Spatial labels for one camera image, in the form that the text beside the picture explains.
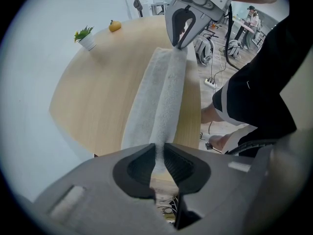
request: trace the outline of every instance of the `black cable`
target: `black cable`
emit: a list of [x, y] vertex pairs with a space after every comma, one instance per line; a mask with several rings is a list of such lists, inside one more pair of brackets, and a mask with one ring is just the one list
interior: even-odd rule
[[231, 33], [231, 28], [233, 26], [232, 24], [232, 19], [233, 19], [233, 11], [231, 8], [231, 4], [229, 5], [229, 10], [228, 10], [228, 30], [227, 30], [227, 39], [226, 39], [226, 45], [225, 45], [225, 58], [226, 61], [232, 66], [234, 67], [236, 70], [240, 70], [237, 66], [235, 66], [234, 64], [232, 64], [228, 58], [228, 45], [229, 45], [229, 38], [230, 38], [230, 33]]
[[[220, 151], [218, 151], [218, 150], [216, 150], [216, 149], [214, 149], [214, 148], [212, 148], [213, 150], [215, 150], [215, 151], [217, 151], [217, 152], [219, 152], [219, 153], [221, 153]], [[221, 153], [222, 154], [222, 153]]]
[[226, 152], [225, 154], [236, 155], [240, 152], [243, 152], [252, 148], [264, 147], [270, 144], [275, 144], [276, 142], [277, 142], [277, 139], [263, 139], [263, 140], [248, 141], [232, 149], [231, 151]]
[[[172, 214], [173, 211], [177, 212], [175, 209], [173, 209], [172, 207], [169, 207], [169, 206], [159, 206], [158, 208], [163, 208], [162, 211], [163, 211], [164, 214]], [[172, 211], [171, 212], [166, 212], [165, 211], [166, 209], [171, 209]]]
[[211, 124], [213, 123], [213, 121], [210, 123], [210, 125], [209, 125], [209, 130], [208, 130], [208, 132], [209, 132], [209, 135], [210, 135], [210, 127], [211, 127]]

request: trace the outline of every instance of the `desk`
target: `desk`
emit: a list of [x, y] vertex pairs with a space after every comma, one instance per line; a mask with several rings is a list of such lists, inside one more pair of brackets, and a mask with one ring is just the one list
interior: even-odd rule
[[168, 2], [152, 3], [152, 4], [151, 4], [151, 12], [152, 12], [152, 15], [156, 16], [156, 15], [157, 15], [157, 6], [162, 6], [162, 5], [163, 5], [163, 8], [164, 8], [164, 13], [165, 13], [165, 11], [166, 11], [166, 6], [167, 6], [168, 4], [169, 4]]
[[237, 20], [237, 19], [234, 19], [234, 18], [233, 18], [233, 21], [234, 21], [234, 23], [237, 23], [237, 24], [240, 25], [240, 28], [239, 28], [239, 30], [238, 30], [238, 32], [237, 32], [237, 35], [236, 35], [236, 37], [235, 37], [235, 40], [238, 40], [238, 39], [240, 38], [240, 36], [241, 36], [241, 34], [242, 34], [244, 28], [247, 29], [248, 31], [254, 33], [254, 31], [253, 31], [249, 26], [245, 25], [245, 24], [242, 23], [241, 21], [239, 21], [239, 20]]
[[[124, 22], [116, 32], [95, 34], [96, 46], [81, 48], [54, 92], [54, 121], [86, 150], [98, 156], [121, 149], [125, 124], [139, 84], [156, 47], [172, 48], [164, 16]], [[193, 44], [174, 143], [198, 148], [200, 84]]]

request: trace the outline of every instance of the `person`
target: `person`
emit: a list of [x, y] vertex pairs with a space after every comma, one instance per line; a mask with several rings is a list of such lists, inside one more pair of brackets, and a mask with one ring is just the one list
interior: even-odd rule
[[258, 40], [260, 33], [261, 33], [261, 30], [262, 30], [261, 20], [259, 20], [258, 25], [256, 27], [256, 33], [254, 35], [255, 40]]
[[[236, 1], [270, 3], [276, 0]], [[202, 123], [227, 121], [234, 125], [248, 124], [225, 136], [209, 138], [209, 143], [222, 153], [248, 141], [279, 139], [296, 130], [280, 92], [306, 58], [313, 37], [303, 38], [294, 27], [294, 21], [305, 16], [301, 10], [304, 5], [298, 0], [289, 0], [289, 3], [289, 15], [267, 35], [259, 53], [215, 92], [212, 103], [201, 110]], [[257, 151], [258, 148], [250, 149], [240, 156], [254, 157]]]
[[254, 13], [254, 11], [255, 11], [255, 7], [254, 7], [254, 6], [252, 6], [252, 5], [250, 5], [250, 6], [249, 6], [249, 8], [248, 8], [247, 10], [249, 10], [249, 11], [250, 11], [250, 13], [251, 13], [251, 14], [253, 14], [253, 13]]
[[251, 9], [250, 11], [253, 11], [253, 13], [252, 13], [252, 16], [251, 16], [249, 28], [252, 29], [254, 33], [246, 30], [244, 38], [241, 41], [241, 45], [245, 49], [250, 49], [251, 48], [252, 39], [253, 39], [254, 34], [255, 34], [256, 30], [257, 30], [257, 26], [259, 24], [258, 13], [254, 9]]

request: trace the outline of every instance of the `gray towel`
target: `gray towel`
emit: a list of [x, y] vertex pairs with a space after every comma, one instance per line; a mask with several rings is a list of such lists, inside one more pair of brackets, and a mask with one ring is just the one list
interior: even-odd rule
[[179, 119], [187, 49], [157, 48], [143, 75], [127, 119], [122, 149], [156, 144], [154, 173], [165, 170], [163, 146], [173, 142]]

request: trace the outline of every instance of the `cable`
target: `cable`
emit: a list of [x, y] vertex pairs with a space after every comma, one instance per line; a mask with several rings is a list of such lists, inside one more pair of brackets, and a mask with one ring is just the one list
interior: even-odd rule
[[[175, 210], [175, 209], [173, 209], [172, 207], [169, 207], [169, 206], [159, 206], [158, 208], [163, 208], [162, 211], [163, 211], [164, 214], [172, 214], [173, 211], [175, 211], [177, 213], [177, 210]], [[171, 212], [166, 212], [165, 210], [167, 210], [167, 209], [171, 209], [172, 211]]]
[[176, 210], [177, 210], [177, 206], [176, 206], [176, 204], [175, 204], [175, 200], [173, 200], [173, 203], [174, 203], [174, 205], [175, 205], [175, 208], [176, 208]]
[[[220, 151], [218, 151], [218, 150], [216, 150], [216, 149], [214, 149], [214, 148], [212, 148], [213, 150], [215, 150], [215, 151], [217, 151], [217, 152], [219, 152], [219, 153], [221, 153]], [[222, 153], [221, 153], [222, 154]]]
[[213, 65], [213, 56], [212, 56], [212, 59], [211, 59], [211, 77], [212, 78], [212, 65]]
[[225, 57], [226, 57], [226, 61], [232, 67], [234, 67], [236, 70], [240, 71], [240, 69], [237, 66], [235, 66], [234, 64], [232, 64], [230, 62], [229, 58], [228, 58], [228, 45], [229, 45], [229, 38], [230, 38], [231, 28], [232, 28], [232, 19], [233, 19], [233, 11], [232, 11], [232, 8], [231, 8], [231, 4], [229, 5], [228, 18], [229, 18], [229, 21], [228, 21], [228, 31], [227, 31], [227, 39], [226, 39], [226, 45], [225, 45]]
[[209, 125], [209, 130], [208, 130], [208, 132], [209, 132], [209, 135], [210, 135], [210, 127], [211, 127], [211, 124], [213, 123], [213, 121], [210, 123], [210, 125]]
[[215, 73], [215, 75], [214, 75], [214, 77], [213, 77], [213, 80], [214, 80], [214, 83], [215, 83], [215, 92], [216, 92], [216, 89], [220, 89], [221, 87], [223, 87], [223, 83], [224, 83], [224, 70], [226, 69], [226, 63], [225, 63], [225, 68], [223, 69], [223, 66], [222, 66], [222, 57], [221, 57], [220, 52], [219, 52], [219, 56], [220, 56], [220, 57], [218, 57], [217, 55], [215, 55], [215, 58], [220, 60], [220, 64], [221, 64], [222, 70], [221, 70], [221, 71], [218, 71], [217, 73], [222, 72], [222, 85], [221, 85], [220, 87], [217, 87], [217, 86], [216, 86], [215, 76], [216, 76], [217, 73]]
[[160, 203], [165, 203], [165, 202], [167, 202], [167, 201], [169, 201], [169, 200], [173, 200], [174, 199], [174, 197], [171, 197], [171, 198], [169, 198], [169, 199], [166, 199], [166, 200], [162, 200], [162, 201], [160, 201]]

